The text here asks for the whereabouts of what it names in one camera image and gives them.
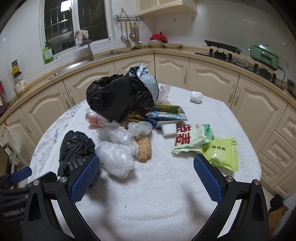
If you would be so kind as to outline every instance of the faucet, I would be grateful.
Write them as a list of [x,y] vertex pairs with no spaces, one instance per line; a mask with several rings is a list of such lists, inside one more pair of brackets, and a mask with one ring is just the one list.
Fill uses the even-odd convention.
[[82,43],[80,44],[80,47],[83,47],[84,45],[87,44],[88,49],[86,51],[89,54],[89,61],[94,60],[94,56],[92,54],[92,50],[91,50],[91,46],[90,46],[91,43],[92,43],[92,40],[86,39],[86,40],[82,41]]

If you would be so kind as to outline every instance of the green soap bottle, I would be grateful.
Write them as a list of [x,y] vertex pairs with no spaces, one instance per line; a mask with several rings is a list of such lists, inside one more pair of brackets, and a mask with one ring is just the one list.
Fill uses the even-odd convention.
[[43,49],[43,61],[45,64],[48,64],[53,60],[54,57],[52,56],[52,48],[45,42],[45,48]]

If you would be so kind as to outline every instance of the countertop edge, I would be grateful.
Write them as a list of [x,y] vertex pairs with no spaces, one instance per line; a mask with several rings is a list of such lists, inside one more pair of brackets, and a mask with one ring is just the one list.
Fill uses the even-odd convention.
[[130,53],[124,53],[124,54],[119,54],[115,56],[110,56],[107,58],[95,60],[93,62],[87,63],[85,65],[79,66],[77,68],[74,68],[70,71],[67,71],[63,74],[58,75],[57,77],[54,77],[49,80],[49,77],[35,83],[32,83],[27,92],[25,92],[19,99],[17,99],[9,108],[8,110],[1,116],[0,118],[0,123],[2,123],[10,114],[12,114],[18,107],[20,107],[22,104],[24,104],[27,100],[32,98],[34,95],[38,94],[42,90],[46,89],[47,87],[71,76],[74,75],[78,72],[81,72],[83,70],[105,64],[108,62],[112,62],[115,60],[123,59],[123,58],[128,58],[128,57],[134,57],[138,55],[145,55],[145,54],[167,54],[167,55],[174,55],[174,56],[180,56],[180,57],[186,57],[186,58],[191,58],[191,59],[196,59],[204,62],[208,62],[211,64],[216,64],[218,66],[227,68],[229,70],[232,70],[234,72],[237,72],[239,74],[245,75],[258,83],[266,86],[273,92],[275,92],[277,95],[279,95],[281,98],[283,98],[285,101],[287,101],[291,106],[293,106],[296,109],[296,99],[286,90],[281,90],[279,87],[275,86],[273,83],[265,80],[264,78],[258,76],[255,73],[252,73],[246,69],[243,69],[239,66],[233,65],[231,63],[227,63],[225,61],[221,61],[215,58],[207,57],[207,56],[202,56],[198,54],[194,54],[200,48],[195,48],[195,47],[187,47],[184,46],[184,48],[181,49],[170,49],[170,48],[142,48],[139,50],[136,50],[134,52]]

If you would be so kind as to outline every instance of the drawer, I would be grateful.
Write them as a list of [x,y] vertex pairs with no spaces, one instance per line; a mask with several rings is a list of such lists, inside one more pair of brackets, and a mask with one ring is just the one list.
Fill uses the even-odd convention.
[[288,105],[276,131],[296,149],[296,110]]
[[259,152],[257,157],[262,170],[261,179],[268,185],[273,184],[284,175],[284,173],[262,153]]
[[296,165],[277,180],[271,188],[287,199],[296,192]]
[[296,150],[276,131],[262,148],[261,153],[284,173],[296,164]]

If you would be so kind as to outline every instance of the silver screw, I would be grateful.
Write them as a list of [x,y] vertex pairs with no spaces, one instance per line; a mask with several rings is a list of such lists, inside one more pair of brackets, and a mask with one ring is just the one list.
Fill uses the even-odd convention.
[[225,179],[229,183],[233,182],[233,177],[231,177],[231,176],[227,176]]
[[59,181],[60,181],[61,183],[65,183],[67,180],[68,180],[67,177],[61,177]]
[[35,180],[34,182],[33,182],[33,185],[34,186],[37,186],[39,184],[39,180]]
[[260,181],[259,181],[258,179],[255,179],[255,180],[254,180],[254,183],[255,183],[256,185],[260,185]]

